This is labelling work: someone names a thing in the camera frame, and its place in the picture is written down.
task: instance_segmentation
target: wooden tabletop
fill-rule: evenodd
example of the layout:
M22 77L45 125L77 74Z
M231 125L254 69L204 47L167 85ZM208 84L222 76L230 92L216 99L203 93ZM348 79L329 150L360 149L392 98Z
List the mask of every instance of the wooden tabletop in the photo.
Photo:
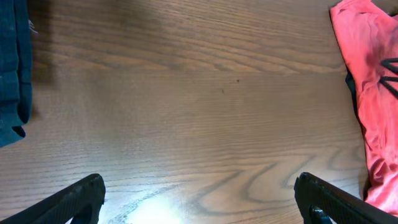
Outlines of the wooden tabletop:
M30 0L34 110L0 149L0 219L91 173L99 223L302 223L304 171L359 197L335 3Z

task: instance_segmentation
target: clothing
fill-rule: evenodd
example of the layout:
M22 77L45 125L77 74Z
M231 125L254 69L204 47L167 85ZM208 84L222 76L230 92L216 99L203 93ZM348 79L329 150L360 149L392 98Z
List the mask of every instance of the clothing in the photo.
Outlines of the clothing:
M371 182L365 201L398 215L398 99L379 82L397 76L381 62L398 58L398 21L370 0L343 0L330 16L355 82Z
M0 147L25 137L32 109L32 46L26 0L0 7Z

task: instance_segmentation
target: wood grain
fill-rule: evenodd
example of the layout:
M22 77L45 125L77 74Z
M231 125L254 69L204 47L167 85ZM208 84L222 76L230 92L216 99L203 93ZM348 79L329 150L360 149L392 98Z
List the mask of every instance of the wood grain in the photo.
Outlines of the wood grain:
M0 219L90 173L100 223L302 223L303 171L359 197L335 3L29 1L34 114L0 149Z

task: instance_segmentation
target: pink fabric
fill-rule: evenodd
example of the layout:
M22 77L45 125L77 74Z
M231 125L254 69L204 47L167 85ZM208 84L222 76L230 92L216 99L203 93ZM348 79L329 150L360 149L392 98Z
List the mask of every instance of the pink fabric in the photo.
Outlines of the pink fabric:
M380 62L398 58L398 17L370 0L343 0L331 9L331 19L355 81L371 181L366 202L398 215L398 99L378 82L397 77ZM397 83L389 84L398 90Z

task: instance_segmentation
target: dark blue fabric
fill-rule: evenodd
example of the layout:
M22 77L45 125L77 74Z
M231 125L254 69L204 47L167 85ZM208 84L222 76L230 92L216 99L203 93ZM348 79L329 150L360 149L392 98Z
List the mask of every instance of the dark blue fabric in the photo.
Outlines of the dark blue fabric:
M0 147L25 137L32 110L32 46L26 0L0 0Z

